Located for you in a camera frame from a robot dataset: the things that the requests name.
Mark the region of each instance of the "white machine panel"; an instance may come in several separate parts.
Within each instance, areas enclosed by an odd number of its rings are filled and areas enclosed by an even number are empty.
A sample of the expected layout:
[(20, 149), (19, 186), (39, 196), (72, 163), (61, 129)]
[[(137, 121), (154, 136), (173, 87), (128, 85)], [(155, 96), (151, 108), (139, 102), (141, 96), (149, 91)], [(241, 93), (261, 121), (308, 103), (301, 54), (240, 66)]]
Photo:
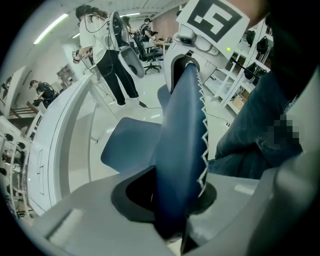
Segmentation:
[(30, 205), (38, 215), (42, 215), (57, 203), (57, 156), (60, 156), (63, 147), (58, 138), (65, 132), (66, 122), (79, 95), (88, 89), (86, 87), (90, 77), (85, 75), (48, 107), (35, 134), (29, 155), (27, 189)]

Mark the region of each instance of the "person sitting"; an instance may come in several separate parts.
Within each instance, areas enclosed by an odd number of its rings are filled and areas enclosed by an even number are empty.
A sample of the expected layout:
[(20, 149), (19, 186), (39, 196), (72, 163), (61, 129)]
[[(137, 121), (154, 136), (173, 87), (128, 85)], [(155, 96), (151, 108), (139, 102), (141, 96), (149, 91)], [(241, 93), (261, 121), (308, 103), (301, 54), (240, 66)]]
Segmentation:
[(31, 88), (36, 89), (36, 93), (38, 94), (36, 101), (38, 103), (42, 101), (46, 109), (56, 98), (55, 91), (47, 82), (38, 82), (37, 80), (31, 80), (29, 87), (30, 89)]

